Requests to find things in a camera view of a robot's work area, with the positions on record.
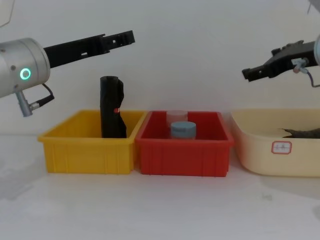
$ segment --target plastic bin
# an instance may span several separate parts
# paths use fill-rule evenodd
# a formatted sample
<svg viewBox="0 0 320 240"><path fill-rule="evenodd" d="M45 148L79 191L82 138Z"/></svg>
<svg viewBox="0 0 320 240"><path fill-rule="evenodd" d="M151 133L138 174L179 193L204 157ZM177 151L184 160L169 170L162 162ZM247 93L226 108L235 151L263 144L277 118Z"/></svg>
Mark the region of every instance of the plastic bin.
<svg viewBox="0 0 320 240"><path fill-rule="evenodd" d="M166 112L149 112L139 130L140 171L148 175L225 177L234 144L218 112L189 112L196 139L170 139Z"/></svg>
<svg viewBox="0 0 320 240"><path fill-rule="evenodd" d="M320 109L244 109L232 112L241 164L272 176L320 177L320 139L283 138L282 129L320 128Z"/></svg>
<svg viewBox="0 0 320 240"><path fill-rule="evenodd" d="M135 137L147 113L122 111L128 138L101 138L99 110L83 110L40 135L49 173L129 174Z"/></svg>

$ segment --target blue lid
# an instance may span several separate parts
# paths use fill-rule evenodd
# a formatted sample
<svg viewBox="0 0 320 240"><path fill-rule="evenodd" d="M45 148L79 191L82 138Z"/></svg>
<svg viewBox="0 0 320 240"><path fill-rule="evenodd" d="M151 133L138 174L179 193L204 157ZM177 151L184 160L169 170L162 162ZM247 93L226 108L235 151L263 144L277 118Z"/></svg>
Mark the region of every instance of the blue lid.
<svg viewBox="0 0 320 240"><path fill-rule="evenodd" d="M191 121L176 121L171 123L171 137L178 139L192 139L197 134L196 124Z"/></svg>

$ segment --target label sticker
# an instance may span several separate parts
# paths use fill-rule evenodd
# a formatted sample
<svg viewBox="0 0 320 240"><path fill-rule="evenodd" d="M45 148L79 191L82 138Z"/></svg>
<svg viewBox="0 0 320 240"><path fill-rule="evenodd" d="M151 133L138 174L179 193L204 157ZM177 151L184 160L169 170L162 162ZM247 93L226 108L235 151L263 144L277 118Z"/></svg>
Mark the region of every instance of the label sticker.
<svg viewBox="0 0 320 240"><path fill-rule="evenodd" d="M274 141L272 143L272 153L273 154L283 154L288 155L291 153L292 143L290 141Z"/></svg>

